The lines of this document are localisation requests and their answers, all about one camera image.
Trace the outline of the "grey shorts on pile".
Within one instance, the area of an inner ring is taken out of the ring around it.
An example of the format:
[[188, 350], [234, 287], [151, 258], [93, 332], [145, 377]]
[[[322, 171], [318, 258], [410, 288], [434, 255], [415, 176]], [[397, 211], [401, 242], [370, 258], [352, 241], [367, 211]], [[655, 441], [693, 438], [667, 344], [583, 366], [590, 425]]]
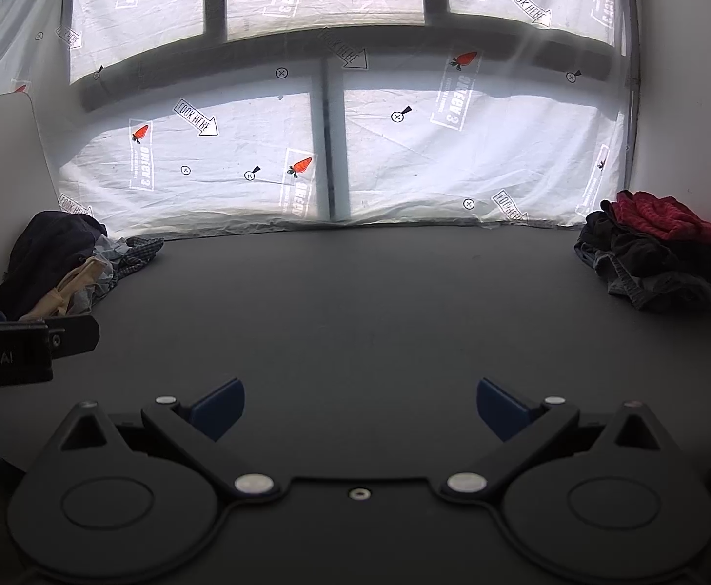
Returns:
[[610, 296], [621, 298], [640, 312], [646, 312], [651, 295], [611, 251], [601, 251], [586, 242], [573, 246], [576, 256], [603, 281]]

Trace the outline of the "light blue shirt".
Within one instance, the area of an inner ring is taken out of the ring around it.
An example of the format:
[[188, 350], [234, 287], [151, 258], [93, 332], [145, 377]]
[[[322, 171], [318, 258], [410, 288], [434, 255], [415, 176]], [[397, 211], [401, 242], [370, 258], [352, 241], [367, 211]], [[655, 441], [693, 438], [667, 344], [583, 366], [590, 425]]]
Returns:
[[94, 244], [92, 255], [99, 260], [108, 261], [112, 268], [119, 266], [125, 255], [128, 254], [129, 246], [124, 239], [112, 239], [108, 236], [100, 235]]

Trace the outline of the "red knit garment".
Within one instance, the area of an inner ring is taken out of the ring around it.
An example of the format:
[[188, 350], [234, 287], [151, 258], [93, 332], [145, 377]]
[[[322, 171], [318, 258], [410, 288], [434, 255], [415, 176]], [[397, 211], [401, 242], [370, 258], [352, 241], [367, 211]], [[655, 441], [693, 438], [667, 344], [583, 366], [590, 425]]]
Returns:
[[711, 222], [674, 197], [623, 190], [611, 202], [611, 212], [621, 226], [656, 238], [711, 243]]

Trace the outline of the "printed white plastic window sheet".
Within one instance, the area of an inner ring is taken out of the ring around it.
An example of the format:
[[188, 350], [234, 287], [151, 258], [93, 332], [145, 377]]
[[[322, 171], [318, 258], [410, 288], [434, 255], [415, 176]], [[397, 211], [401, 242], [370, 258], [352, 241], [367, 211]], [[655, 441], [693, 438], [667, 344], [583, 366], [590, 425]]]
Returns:
[[0, 0], [59, 203], [116, 235], [575, 229], [627, 181], [634, 0]]

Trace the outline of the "beige cloth garment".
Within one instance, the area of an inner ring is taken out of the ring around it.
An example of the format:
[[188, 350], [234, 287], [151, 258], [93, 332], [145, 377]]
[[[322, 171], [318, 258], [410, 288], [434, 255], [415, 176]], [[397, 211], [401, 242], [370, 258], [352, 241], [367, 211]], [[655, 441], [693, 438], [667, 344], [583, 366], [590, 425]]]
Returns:
[[24, 315], [21, 321], [39, 321], [45, 318], [66, 315], [71, 298], [78, 292], [94, 285], [107, 268], [105, 261], [95, 256], [89, 257], [82, 266], [70, 271], [62, 281], [39, 300], [34, 308]]

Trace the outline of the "navy blue knit sweater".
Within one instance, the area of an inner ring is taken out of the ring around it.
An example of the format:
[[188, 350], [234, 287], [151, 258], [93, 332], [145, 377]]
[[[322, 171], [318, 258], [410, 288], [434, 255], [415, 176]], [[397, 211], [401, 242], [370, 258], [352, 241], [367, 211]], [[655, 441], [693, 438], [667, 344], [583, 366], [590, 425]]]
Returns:
[[33, 216], [10, 252], [0, 313], [17, 321], [92, 255], [107, 229], [91, 215], [47, 210]]

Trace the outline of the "black garment on pile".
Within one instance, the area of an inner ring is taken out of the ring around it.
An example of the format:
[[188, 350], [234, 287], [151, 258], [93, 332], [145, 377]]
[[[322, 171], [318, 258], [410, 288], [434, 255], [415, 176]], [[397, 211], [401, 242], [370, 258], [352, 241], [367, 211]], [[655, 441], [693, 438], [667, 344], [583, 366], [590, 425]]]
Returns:
[[586, 216], [577, 242], [613, 252], [651, 295], [642, 313], [693, 315], [711, 312], [711, 243], [664, 240], [621, 226], [603, 201]]

